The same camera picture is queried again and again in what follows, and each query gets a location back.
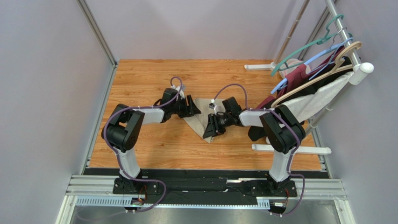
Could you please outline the beige linen napkin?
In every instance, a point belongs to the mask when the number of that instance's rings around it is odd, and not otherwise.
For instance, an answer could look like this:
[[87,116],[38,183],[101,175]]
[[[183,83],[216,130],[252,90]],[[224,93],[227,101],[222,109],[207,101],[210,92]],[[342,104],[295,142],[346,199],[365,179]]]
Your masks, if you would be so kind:
[[184,118],[187,125],[205,142],[213,142],[213,137],[203,138],[205,129],[208,124],[208,115],[214,114],[214,109],[209,107],[212,99],[209,98],[196,98],[194,104],[201,111],[201,114],[196,114],[192,117]]

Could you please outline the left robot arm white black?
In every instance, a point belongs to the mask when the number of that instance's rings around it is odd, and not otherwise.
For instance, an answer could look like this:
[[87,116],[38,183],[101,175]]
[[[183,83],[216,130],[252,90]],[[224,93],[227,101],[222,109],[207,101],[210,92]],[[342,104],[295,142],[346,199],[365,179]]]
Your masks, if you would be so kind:
[[135,154],[135,145],[143,125],[164,123],[172,115],[188,118],[201,114],[191,95],[184,96],[181,92],[177,88],[167,88],[154,105],[129,107],[118,104],[115,107],[103,127],[101,137],[115,153],[121,184],[135,187],[143,182]]

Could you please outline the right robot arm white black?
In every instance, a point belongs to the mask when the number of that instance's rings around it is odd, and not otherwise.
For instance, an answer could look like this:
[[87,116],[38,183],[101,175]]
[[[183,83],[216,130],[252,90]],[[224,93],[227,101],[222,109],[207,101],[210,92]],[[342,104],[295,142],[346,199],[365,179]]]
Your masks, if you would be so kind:
[[234,97],[222,101],[225,111],[208,115],[203,138],[225,133],[229,126],[256,126],[262,129],[274,150],[268,181],[281,189],[291,178],[293,157],[306,133],[285,105],[274,109],[242,109]]

